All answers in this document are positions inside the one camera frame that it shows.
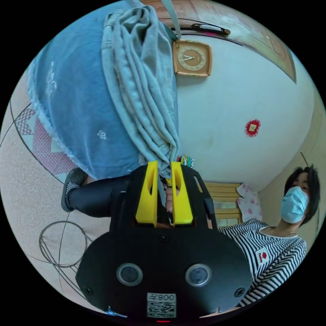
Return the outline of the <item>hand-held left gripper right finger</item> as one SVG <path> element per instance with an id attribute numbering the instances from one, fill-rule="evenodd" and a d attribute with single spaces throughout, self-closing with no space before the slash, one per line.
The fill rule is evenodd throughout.
<path id="1" fill-rule="evenodd" d="M 171 163 L 172 176 L 172 198 L 173 198 L 173 225 L 174 227 L 184 227 L 191 225 L 193 214 L 189 202 L 186 188 L 186 180 L 182 172 L 183 166 L 180 162 Z"/>

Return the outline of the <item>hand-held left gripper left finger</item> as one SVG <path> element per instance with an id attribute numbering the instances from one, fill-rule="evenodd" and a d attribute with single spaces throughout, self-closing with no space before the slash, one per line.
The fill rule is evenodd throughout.
<path id="1" fill-rule="evenodd" d="M 136 211 L 136 221 L 140 225 L 157 226 L 158 205 L 158 161 L 147 164 L 140 199 Z"/>

